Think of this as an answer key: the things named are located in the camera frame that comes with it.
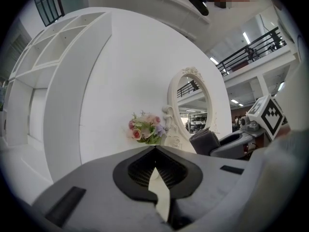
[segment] black slot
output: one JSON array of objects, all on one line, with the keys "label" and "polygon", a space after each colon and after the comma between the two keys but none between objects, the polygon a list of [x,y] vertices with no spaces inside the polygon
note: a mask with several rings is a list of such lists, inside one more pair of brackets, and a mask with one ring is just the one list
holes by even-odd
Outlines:
[{"label": "black slot", "polygon": [[45,218],[58,227],[62,227],[69,216],[72,214],[86,190],[72,187],[47,213]]},{"label": "black slot", "polygon": [[235,167],[226,166],[226,165],[222,166],[220,169],[227,171],[227,172],[234,173],[234,174],[242,174],[244,171],[244,169],[242,168],[235,168]]}]

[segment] white pillar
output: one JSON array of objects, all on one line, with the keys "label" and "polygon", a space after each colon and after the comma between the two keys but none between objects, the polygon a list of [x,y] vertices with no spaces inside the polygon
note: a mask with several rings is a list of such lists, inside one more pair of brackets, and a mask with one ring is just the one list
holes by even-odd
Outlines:
[{"label": "white pillar", "polygon": [[268,95],[269,91],[268,91],[268,88],[267,88],[267,85],[266,85],[266,82],[265,82],[265,79],[264,79],[263,75],[262,74],[258,75],[257,79],[259,80],[263,96]]}]

